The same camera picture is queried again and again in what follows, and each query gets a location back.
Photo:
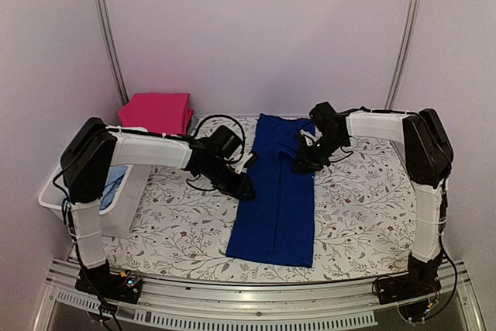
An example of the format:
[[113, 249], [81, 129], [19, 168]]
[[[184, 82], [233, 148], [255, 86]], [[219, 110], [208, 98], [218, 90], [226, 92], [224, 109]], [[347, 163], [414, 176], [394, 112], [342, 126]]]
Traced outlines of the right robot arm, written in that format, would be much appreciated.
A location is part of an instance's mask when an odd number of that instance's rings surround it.
[[353, 137], [388, 140], [402, 148], [405, 170], [416, 199], [415, 242], [408, 256], [408, 274], [401, 290], [416, 297], [437, 275], [443, 259], [441, 235], [446, 226], [446, 186], [452, 171], [453, 148], [437, 112], [349, 109], [337, 112], [328, 102], [309, 113], [320, 137], [299, 130], [293, 172], [309, 174], [331, 164], [330, 157]]

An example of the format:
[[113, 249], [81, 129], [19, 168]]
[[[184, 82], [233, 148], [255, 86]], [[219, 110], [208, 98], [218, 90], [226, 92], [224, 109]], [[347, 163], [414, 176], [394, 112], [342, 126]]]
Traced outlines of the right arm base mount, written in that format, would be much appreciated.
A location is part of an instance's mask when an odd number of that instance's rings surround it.
[[428, 274], [421, 269], [409, 269], [407, 274], [381, 275], [372, 284], [372, 293], [381, 305], [401, 302], [441, 290], [437, 271]]

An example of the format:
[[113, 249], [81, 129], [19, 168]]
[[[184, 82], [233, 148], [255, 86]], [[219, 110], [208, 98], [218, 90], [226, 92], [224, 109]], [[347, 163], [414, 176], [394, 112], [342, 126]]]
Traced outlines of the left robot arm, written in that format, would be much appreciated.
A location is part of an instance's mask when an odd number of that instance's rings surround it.
[[[72, 139], [60, 158], [68, 226], [86, 284], [98, 295], [115, 289], [102, 246], [99, 205], [110, 167], [174, 167], [207, 178], [223, 195], [240, 201], [255, 197], [246, 169], [256, 162], [254, 153], [244, 153], [246, 137], [226, 126], [211, 136], [169, 135], [141, 129], [108, 126], [90, 118]], [[233, 154], [240, 150], [237, 159]]]

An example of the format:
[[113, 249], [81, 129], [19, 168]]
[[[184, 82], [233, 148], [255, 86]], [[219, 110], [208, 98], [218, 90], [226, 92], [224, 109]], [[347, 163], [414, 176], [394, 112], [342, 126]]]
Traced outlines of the light blue garment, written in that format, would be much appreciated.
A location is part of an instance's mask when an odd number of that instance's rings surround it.
[[123, 178], [127, 172], [126, 165], [110, 167], [108, 170], [105, 187], [100, 199], [99, 210], [106, 210], [113, 202], [115, 194], [119, 190]]

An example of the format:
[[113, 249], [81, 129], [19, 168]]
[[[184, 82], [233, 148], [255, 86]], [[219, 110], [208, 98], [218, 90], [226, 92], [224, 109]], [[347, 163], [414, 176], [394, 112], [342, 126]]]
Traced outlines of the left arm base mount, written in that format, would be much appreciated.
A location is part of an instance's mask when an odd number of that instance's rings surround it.
[[136, 305], [140, 299], [143, 282], [137, 274], [127, 271], [124, 276], [97, 268], [80, 270], [75, 288], [105, 300]]

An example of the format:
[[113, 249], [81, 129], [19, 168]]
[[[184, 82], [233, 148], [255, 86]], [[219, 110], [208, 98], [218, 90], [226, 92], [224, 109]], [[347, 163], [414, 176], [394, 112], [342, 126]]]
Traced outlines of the blue t-shirt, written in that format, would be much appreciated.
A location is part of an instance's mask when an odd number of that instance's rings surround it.
[[239, 203], [227, 257], [312, 267], [314, 175], [292, 170], [299, 148], [296, 135], [302, 129], [315, 133], [310, 119], [259, 116], [252, 146], [259, 159], [248, 170], [256, 196]]

